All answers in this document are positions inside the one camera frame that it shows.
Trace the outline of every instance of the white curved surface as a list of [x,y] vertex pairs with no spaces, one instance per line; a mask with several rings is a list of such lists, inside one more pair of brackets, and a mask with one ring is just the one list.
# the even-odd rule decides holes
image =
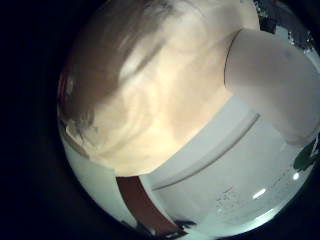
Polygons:
[[259,118],[212,165],[153,194],[173,220],[196,222],[193,230],[212,237],[239,234],[269,221],[300,189],[312,169],[293,180],[292,165],[300,151]]
[[212,164],[246,134],[257,118],[247,104],[232,97],[190,142],[147,175],[152,189],[179,182]]
[[318,134],[319,74],[301,51],[276,36],[241,30],[230,48],[225,83],[288,143],[305,146]]

